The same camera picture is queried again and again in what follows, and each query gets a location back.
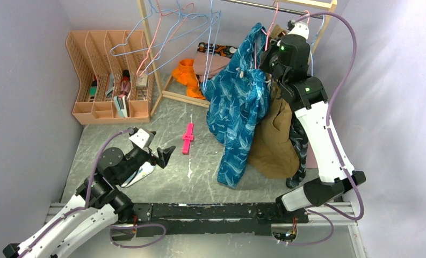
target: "gray wall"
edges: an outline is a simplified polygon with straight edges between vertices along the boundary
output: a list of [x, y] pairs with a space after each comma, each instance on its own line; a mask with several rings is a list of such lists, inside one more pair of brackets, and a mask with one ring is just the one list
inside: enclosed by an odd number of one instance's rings
[[[73, 29], [75, 30], [131, 30], [135, 24], [141, 19], [138, 12], [137, 0], [118, 0], [118, 1], [95, 1], [95, 0], [59, 0], [64, 7], [67, 16], [72, 24]], [[349, 0], [341, 0], [337, 12], [341, 13], [345, 8], [346, 3]], [[175, 0], [160, 0], [162, 9], [176, 9], [177, 5]], [[181, 6], [184, 6], [187, 3], [194, 2], [196, 5], [195, 12], [197, 13], [209, 13], [210, 11], [210, 1], [209, 0], [179, 0]], [[266, 5], [271, 5], [272, 0], [252, 0], [254, 3], [262, 3]], [[145, 0], [145, 5], [149, 12], [149, 3], [148, 0]], [[293, 6], [289, 4], [281, 4], [282, 8], [292, 8], [296, 10], [303, 11], [304, 8], [299, 6]], [[219, 28], [219, 36], [217, 39], [217, 44], [220, 45], [233, 45], [239, 46], [243, 38], [247, 35], [252, 26], [256, 23], [262, 23], [266, 28], [271, 24], [271, 21], [274, 16], [274, 11], [259, 9], [245, 5], [238, 5], [234, 3], [227, 3], [220, 0], [214, 0], [213, 10], [218, 11], [222, 10], [222, 20]], [[276, 23], [281, 26], [287, 25], [288, 19], [296, 18], [294, 15], [289, 15], [286, 13], [279, 13], [276, 19]], [[156, 31], [156, 26], [158, 22], [158, 14], [154, 14], [149, 18], [151, 31], [154, 33]], [[178, 34], [187, 32], [199, 24], [204, 22], [204, 18], [197, 18], [195, 20], [187, 20], [183, 27], [179, 29]], [[156, 37], [156, 43], [162, 43], [165, 39], [170, 28], [178, 21], [178, 16], [172, 14], [165, 16], [161, 23], [161, 28], [159, 30], [158, 36]], [[320, 26], [321, 21], [317, 19], [311, 19], [310, 25], [312, 25], [313, 33], [311, 37], [317, 31], [317, 28]], [[208, 25], [204, 25], [202, 28], [199, 28], [192, 32], [189, 35], [186, 35], [178, 40], [172, 41], [167, 44], [162, 52], [161, 59], [158, 64], [161, 65], [166, 61], [170, 60], [173, 56], [178, 54], [182, 49], [187, 47], [191, 42], [195, 41], [194, 44], [188, 48], [184, 53], [179, 57], [175, 58], [167, 66], [161, 68], [162, 71], [171, 72], [178, 64], [179, 60], [185, 58], [194, 58], [197, 43], [198, 42], [207, 42], [208, 41], [208, 32], [205, 33], [199, 40], [195, 40], [203, 31], [208, 28]], [[214, 41], [214, 36], [216, 33], [217, 26], [214, 25], [213, 32], [211, 35], [211, 41]]]
[[0, 257], [43, 225], [75, 155], [69, 29], [56, 0], [0, 1]]
[[[350, 160], [367, 175], [358, 223], [367, 253], [426, 257], [426, 1], [351, 1], [343, 14], [358, 54], [332, 117]], [[314, 57], [329, 94], [351, 45], [338, 24]]]

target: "wooden organizer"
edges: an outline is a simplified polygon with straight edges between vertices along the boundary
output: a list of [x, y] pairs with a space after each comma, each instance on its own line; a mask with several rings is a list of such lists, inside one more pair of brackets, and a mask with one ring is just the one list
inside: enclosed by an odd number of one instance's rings
[[[123, 44], [131, 31], [70, 31], [66, 46], [80, 81], [80, 90], [72, 114], [83, 125], [86, 124], [117, 124], [147, 123], [150, 121], [153, 100], [155, 74], [148, 75], [146, 89], [136, 88], [136, 72], [144, 59], [146, 51], [121, 56], [113, 56], [113, 46]], [[115, 49], [116, 54], [130, 52], [147, 47], [145, 34], [136, 30], [125, 46]], [[150, 58], [145, 61], [146, 67]], [[122, 71], [131, 74], [131, 91], [129, 92], [129, 117], [120, 117], [111, 100], [107, 100], [105, 92], [109, 86], [110, 74], [113, 74], [113, 97], [119, 94]], [[97, 90], [94, 100], [89, 102], [91, 83], [97, 79]]]

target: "wooden frame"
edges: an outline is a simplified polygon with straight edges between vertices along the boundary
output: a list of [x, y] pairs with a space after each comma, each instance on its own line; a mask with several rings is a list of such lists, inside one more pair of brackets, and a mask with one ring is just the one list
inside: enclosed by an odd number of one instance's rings
[[[313, 1], [313, 0], [279, 0], [279, 1], [282, 2], [282, 3], [295, 4], [295, 5], [300, 5], [300, 6], [307, 6], [307, 7], [311, 7], [311, 8], [320, 9], [320, 10], [326, 10], [326, 11], [329, 11], [329, 12], [335, 12], [336, 6], [337, 6], [337, 0], [331, 0], [330, 3]], [[139, 5], [139, 9], [140, 9], [140, 16], [146, 17], [147, 13], [146, 13], [146, 8], [145, 8], [145, 0], [137, 0], [137, 3]], [[330, 23], [330, 20], [331, 20], [331, 16], [325, 17], [325, 23], [323, 24], [323, 28], [320, 31], [319, 36], [317, 37], [317, 39], [314, 43], [314, 46], [312, 48], [313, 53], [317, 49], [317, 46], [318, 46], [320, 40], [322, 39], [322, 36], [325, 33], [325, 30], [326, 30], [328, 24]], [[145, 27], [145, 29], [144, 29], [145, 36], [146, 36], [145, 38], [146, 38], [146, 41], [147, 41], [147, 45], [149, 46], [153, 36], [152, 36], [151, 30], [149, 28], [148, 20], [146, 20], [146, 19], [143, 20], [143, 26]], [[153, 59], [153, 51], [151, 49], [149, 51], [149, 54], [150, 54], [151, 59]], [[156, 68], [157, 68], [156, 62], [153, 62], [153, 69], [155, 70]], [[161, 78], [159, 76], [159, 73], [157, 71], [155, 71], [154, 73], [155, 73], [157, 89], [159, 91], [159, 96], [157, 97], [157, 100], [154, 103], [154, 106], [151, 110], [151, 113], [150, 113], [151, 116], [157, 110], [157, 107], [159, 106], [162, 98], [170, 98], [170, 99], [174, 99], [176, 101], [181, 101], [181, 102], [184, 102], [184, 103], [189, 103], [189, 104], [193, 104], [193, 105], [197, 105], [197, 106], [203, 106], [205, 108], [207, 108], [210, 105], [210, 103], [208, 101], [204, 101], [204, 100], [201, 100], [201, 99], [197, 99], [197, 98], [189, 97], [189, 96], [186, 96], [186, 95], [177, 94], [177, 93], [174, 93], [174, 92], [171, 92], [171, 91], [167, 91], [168, 85], [173, 80], [172, 76], [170, 76], [169, 80], [164, 85], [164, 87], [161, 88], [161, 86], [160, 86], [161, 85]]]

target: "orange cloth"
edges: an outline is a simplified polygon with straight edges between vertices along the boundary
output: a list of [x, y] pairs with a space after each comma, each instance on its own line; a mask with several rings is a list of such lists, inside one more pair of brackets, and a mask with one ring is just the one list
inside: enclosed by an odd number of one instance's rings
[[187, 86], [187, 95], [198, 99], [205, 99], [200, 91], [196, 74], [194, 73], [194, 59], [184, 59], [178, 64], [178, 67], [171, 73], [173, 78], [179, 83]]

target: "pink cloth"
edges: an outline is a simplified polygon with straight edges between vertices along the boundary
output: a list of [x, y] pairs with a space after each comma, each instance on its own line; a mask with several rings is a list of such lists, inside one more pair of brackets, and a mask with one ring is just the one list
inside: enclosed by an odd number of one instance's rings
[[[211, 54], [208, 57], [208, 65], [211, 61]], [[225, 56], [215, 55], [213, 57], [213, 62], [211, 63], [211, 70], [208, 74], [208, 78], [212, 78], [218, 74], [225, 66], [230, 62], [230, 58]], [[203, 81], [203, 75], [205, 74], [205, 64], [206, 64], [206, 53], [197, 52], [196, 58], [194, 59], [194, 73], [199, 75], [200, 82]]]

